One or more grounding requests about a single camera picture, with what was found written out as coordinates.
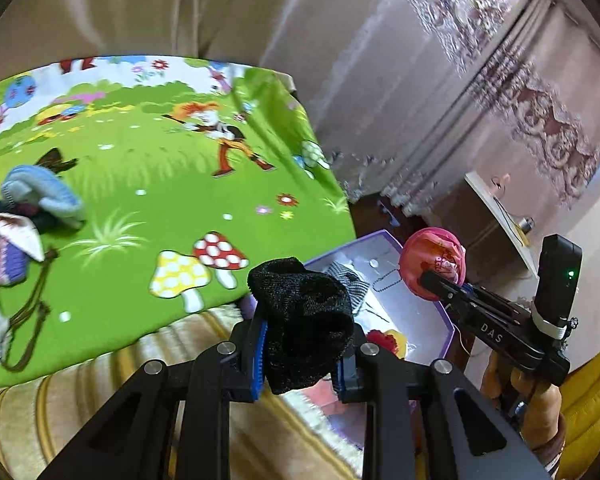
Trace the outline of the person's right hand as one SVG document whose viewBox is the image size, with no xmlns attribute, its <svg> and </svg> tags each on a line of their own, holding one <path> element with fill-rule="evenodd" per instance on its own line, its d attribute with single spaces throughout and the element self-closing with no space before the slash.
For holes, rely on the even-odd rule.
<svg viewBox="0 0 600 480">
<path fill-rule="evenodd" d="M 528 400 L 520 434 L 547 470 L 555 469 L 565 447 L 566 423 L 557 386 L 512 369 L 510 384 Z"/>
</svg>

